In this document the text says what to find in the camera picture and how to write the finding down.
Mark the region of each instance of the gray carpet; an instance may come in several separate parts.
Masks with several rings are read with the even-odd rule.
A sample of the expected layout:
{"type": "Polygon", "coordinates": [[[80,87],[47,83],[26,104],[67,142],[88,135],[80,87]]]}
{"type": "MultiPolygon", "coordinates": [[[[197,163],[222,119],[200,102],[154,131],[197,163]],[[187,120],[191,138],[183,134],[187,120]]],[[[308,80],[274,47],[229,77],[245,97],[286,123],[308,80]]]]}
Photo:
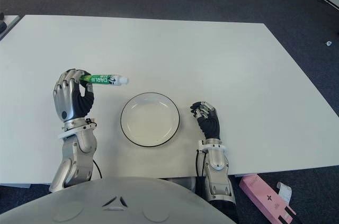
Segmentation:
{"type": "MultiPolygon", "coordinates": [[[[265,23],[339,114],[339,11],[321,0],[1,0],[5,14],[63,14],[265,23]],[[327,47],[325,42],[333,41],[327,47]]],[[[338,167],[262,174],[292,187],[304,223],[338,223],[338,167]]],[[[233,179],[240,223],[269,223],[233,179]]],[[[0,187],[0,212],[46,194],[0,187]]]]}

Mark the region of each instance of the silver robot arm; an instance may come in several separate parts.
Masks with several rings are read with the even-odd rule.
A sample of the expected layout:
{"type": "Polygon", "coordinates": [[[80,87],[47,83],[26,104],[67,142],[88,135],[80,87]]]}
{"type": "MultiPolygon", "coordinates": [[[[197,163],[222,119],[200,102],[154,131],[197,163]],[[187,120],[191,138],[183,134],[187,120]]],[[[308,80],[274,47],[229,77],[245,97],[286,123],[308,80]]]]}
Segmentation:
{"type": "Polygon", "coordinates": [[[57,114],[64,122],[64,132],[59,136],[64,141],[63,159],[49,188],[50,192],[86,182],[91,179],[93,155],[96,151],[96,138],[93,130],[96,123],[85,119],[93,102],[92,84],[80,82],[83,70],[68,70],[60,76],[54,91],[54,103],[57,114]],[[79,84],[85,87],[81,96],[79,84]]]}
{"type": "Polygon", "coordinates": [[[204,155],[202,167],[206,178],[198,190],[198,194],[213,206],[224,212],[237,222],[236,201],[232,184],[228,178],[228,160],[225,146],[220,140],[220,126],[216,109],[209,103],[196,102],[191,112],[205,134],[205,140],[199,141],[197,154],[204,155]]]}

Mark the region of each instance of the white tube cap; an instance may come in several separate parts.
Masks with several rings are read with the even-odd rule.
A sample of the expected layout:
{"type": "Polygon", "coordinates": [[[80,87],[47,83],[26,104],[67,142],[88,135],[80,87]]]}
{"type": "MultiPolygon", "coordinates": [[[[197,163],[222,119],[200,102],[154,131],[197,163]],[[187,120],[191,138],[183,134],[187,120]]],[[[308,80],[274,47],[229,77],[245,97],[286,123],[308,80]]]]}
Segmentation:
{"type": "Polygon", "coordinates": [[[126,77],[119,77],[119,83],[122,85],[127,85],[129,82],[129,79],[126,77]]]}

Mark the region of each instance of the black cable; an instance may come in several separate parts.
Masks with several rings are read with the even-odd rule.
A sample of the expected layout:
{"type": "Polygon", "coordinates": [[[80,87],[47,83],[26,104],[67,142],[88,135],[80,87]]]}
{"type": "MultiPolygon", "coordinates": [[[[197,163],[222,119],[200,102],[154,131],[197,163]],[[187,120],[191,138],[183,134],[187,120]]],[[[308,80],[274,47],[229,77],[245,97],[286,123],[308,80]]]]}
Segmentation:
{"type": "Polygon", "coordinates": [[[203,157],[203,163],[202,163],[202,171],[201,171],[201,176],[203,176],[203,168],[205,167],[205,161],[206,161],[206,153],[203,151],[203,153],[205,154],[203,157]]]}
{"type": "Polygon", "coordinates": [[[199,156],[199,150],[197,150],[197,155],[195,157],[195,172],[197,173],[197,177],[199,177],[199,172],[198,172],[198,156],[199,156]]]}
{"type": "Polygon", "coordinates": [[[93,160],[97,170],[99,171],[99,175],[100,175],[100,178],[102,179],[102,175],[101,175],[101,171],[100,171],[100,168],[98,167],[97,163],[95,162],[95,160],[93,160]]]}

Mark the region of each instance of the pink box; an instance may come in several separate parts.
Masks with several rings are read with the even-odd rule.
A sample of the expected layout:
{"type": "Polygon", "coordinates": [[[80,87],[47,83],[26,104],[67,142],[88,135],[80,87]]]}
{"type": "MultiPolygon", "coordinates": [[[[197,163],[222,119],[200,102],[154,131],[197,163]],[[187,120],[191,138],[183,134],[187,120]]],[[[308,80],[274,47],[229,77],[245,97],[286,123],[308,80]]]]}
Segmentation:
{"type": "Polygon", "coordinates": [[[260,176],[244,176],[239,186],[272,224],[292,222],[296,213],[260,176]]]}

